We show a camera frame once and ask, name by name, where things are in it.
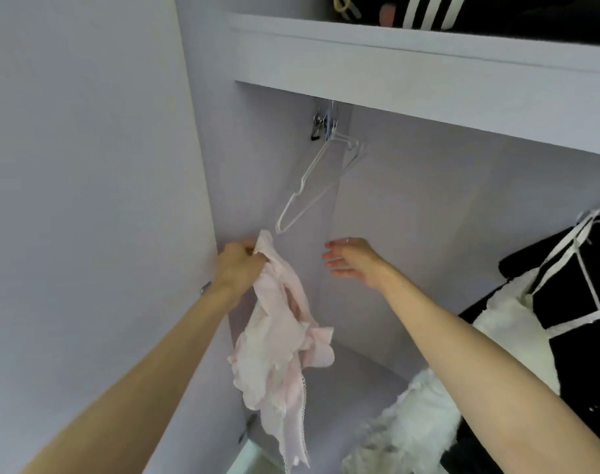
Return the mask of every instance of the white fluffy item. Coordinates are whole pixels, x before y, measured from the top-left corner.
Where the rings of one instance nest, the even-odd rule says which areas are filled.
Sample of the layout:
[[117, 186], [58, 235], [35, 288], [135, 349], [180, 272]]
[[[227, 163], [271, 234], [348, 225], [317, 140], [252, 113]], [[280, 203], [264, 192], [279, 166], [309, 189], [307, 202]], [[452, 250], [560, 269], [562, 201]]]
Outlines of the white fluffy item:
[[[548, 335], [519, 301], [536, 274], [529, 271], [497, 291], [473, 325], [559, 394]], [[342, 462], [342, 474], [445, 473], [440, 458], [454, 444], [460, 420], [458, 407], [427, 368], [371, 423], [366, 440]]]

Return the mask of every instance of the hanger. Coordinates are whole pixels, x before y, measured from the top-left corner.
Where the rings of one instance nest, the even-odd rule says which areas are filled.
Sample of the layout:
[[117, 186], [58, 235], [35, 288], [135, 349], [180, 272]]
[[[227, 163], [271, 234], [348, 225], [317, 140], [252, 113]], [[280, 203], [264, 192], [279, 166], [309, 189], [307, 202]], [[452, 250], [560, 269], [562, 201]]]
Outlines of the hanger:
[[[300, 179], [300, 188], [291, 195], [291, 197], [289, 198], [289, 200], [287, 202], [287, 205], [282, 210], [282, 213], [280, 214], [280, 217], [278, 218], [278, 221], [276, 222], [276, 234], [282, 234], [285, 231], [287, 231], [300, 218], [300, 216], [302, 216], [306, 212], [306, 210], [308, 210], [311, 206], [313, 206], [315, 203], [317, 203], [318, 200], [328, 190], [333, 188], [337, 184], [337, 182], [339, 182], [339, 179], [343, 175], [345, 175], [350, 169], [352, 169], [352, 167], [354, 167], [358, 162], [360, 162], [366, 156], [366, 152], [363, 150], [363, 147], [364, 147], [363, 143], [361, 143], [359, 140], [351, 138], [350, 136], [341, 135], [337, 131], [336, 106], [335, 106], [334, 101], [331, 101], [331, 104], [327, 110], [327, 113], [324, 115], [324, 117], [320, 116], [319, 110], [313, 117], [313, 131], [312, 131], [312, 136], [311, 136], [312, 141], [319, 140], [320, 133], [322, 131], [324, 132], [324, 139], [325, 139], [324, 144], [322, 145], [322, 147], [318, 151], [318, 154], [313, 159], [313, 161], [311, 162], [309, 167], [304, 172], [304, 175]], [[315, 196], [311, 201], [309, 201], [307, 206], [302, 208], [300, 213], [298, 213], [295, 216], [295, 218], [293, 218], [287, 225], [282, 227], [282, 221], [285, 217], [285, 214], [287, 214], [287, 211], [289, 210], [289, 208], [294, 204], [294, 202], [296, 201], [296, 198], [299, 197], [303, 193], [304, 186], [306, 185], [306, 180], [309, 178], [309, 176], [311, 176], [311, 173], [313, 172], [313, 170], [315, 170], [316, 166], [318, 166], [318, 163], [324, 157], [324, 155], [328, 151], [328, 147], [333, 142], [346, 143], [346, 151], [348, 151], [350, 154], [352, 154], [351, 160], [346, 164], [346, 166], [344, 166], [342, 168], [339, 175], [333, 181], [329, 182], [326, 185], [326, 187], [324, 187], [324, 189], [322, 189], [319, 192], [319, 194], [317, 196]]]

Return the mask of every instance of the forearm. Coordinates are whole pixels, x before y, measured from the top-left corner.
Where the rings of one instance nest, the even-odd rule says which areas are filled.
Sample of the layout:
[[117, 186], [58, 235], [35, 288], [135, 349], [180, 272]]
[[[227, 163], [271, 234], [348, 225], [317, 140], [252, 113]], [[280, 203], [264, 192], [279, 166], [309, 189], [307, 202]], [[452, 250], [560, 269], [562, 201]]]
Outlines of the forearm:
[[137, 365], [75, 418], [23, 474], [138, 474], [159, 443], [233, 293], [213, 286]]
[[600, 441], [543, 382], [396, 269], [379, 269], [380, 291], [506, 473], [600, 472]]

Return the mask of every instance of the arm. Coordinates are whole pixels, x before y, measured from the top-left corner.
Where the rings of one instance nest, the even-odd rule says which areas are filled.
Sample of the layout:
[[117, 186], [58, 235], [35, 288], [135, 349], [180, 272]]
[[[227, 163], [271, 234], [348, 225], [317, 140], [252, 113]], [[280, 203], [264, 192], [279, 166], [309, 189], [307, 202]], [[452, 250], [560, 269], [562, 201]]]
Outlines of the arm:
[[160, 442], [217, 326], [266, 258], [225, 247], [212, 287], [142, 360], [79, 414], [22, 474], [138, 474]]
[[431, 301], [364, 239], [327, 248], [334, 275], [359, 278], [383, 294], [505, 473], [600, 473], [600, 440], [509, 353]]

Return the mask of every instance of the hand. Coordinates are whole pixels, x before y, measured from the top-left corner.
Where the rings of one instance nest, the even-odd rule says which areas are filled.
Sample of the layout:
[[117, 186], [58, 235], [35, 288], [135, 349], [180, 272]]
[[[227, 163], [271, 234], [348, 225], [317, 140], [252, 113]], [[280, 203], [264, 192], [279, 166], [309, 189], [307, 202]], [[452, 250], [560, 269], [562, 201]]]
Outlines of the hand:
[[244, 239], [240, 243], [225, 245], [223, 253], [218, 255], [217, 275], [212, 287], [229, 287], [233, 306], [254, 284], [267, 262], [264, 254], [253, 254], [254, 246], [252, 239]]
[[322, 259], [329, 260], [331, 274], [341, 277], [356, 277], [368, 287], [379, 289], [383, 267], [389, 264], [370, 247], [363, 238], [342, 238], [325, 244], [328, 251]]

